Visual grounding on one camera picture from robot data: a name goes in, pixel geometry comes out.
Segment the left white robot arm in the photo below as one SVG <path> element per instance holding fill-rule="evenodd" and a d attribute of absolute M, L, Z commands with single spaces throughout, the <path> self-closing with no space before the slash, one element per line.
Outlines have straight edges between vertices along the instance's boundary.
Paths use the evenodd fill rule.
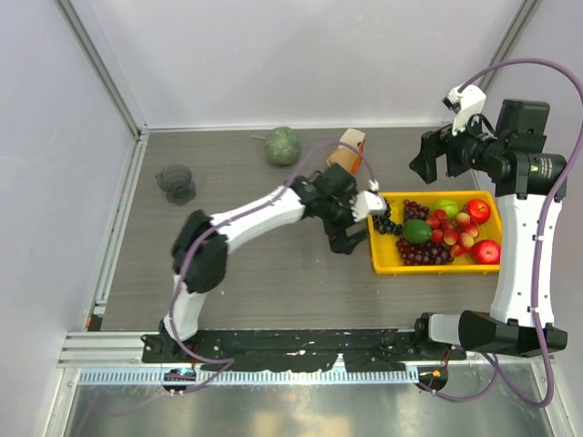
<path fill-rule="evenodd" d="M 367 233 L 361 230 L 350 235 L 348 228 L 384 207 L 377 181 L 359 190 L 354 176 L 334 164 L 309 177 L 297 176 L 240 208 L 214 215 L 194 211 L 171 249 L 176 294 L 159 324 L 160 355 L 176 362 L 193 355 L 192 337 L 199 329 L 206 294 L 224 280 L 229 255 L 243 244 L 276 228 L 318 218 L 331 251 L 349 255 Z"/>

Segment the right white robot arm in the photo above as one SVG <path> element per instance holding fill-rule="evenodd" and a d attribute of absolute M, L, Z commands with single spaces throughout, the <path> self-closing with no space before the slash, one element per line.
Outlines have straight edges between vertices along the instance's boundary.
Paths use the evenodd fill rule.
<path fill-rule="evenodd" d="M 469 169 L 487 173 L 496 187 L 503 235 L 489 312 L 423 314 L 412 337 L 418 356 L 432 359 L 446 344 L 515 357 L 567 347 L 568 335 L 555 327 L 550 299 L 553 238 L 566 196 L 564 186 L 556 193 L 551 189 L 567 161 L 543 150 L 549 112 L 546 102 L 506 99 L 494 125 L 475 114 L 462 133 L 446 125 L 422 135 L 410 169 L 433 183 L 436 160 L 445 156 L 450 177 Z"/>

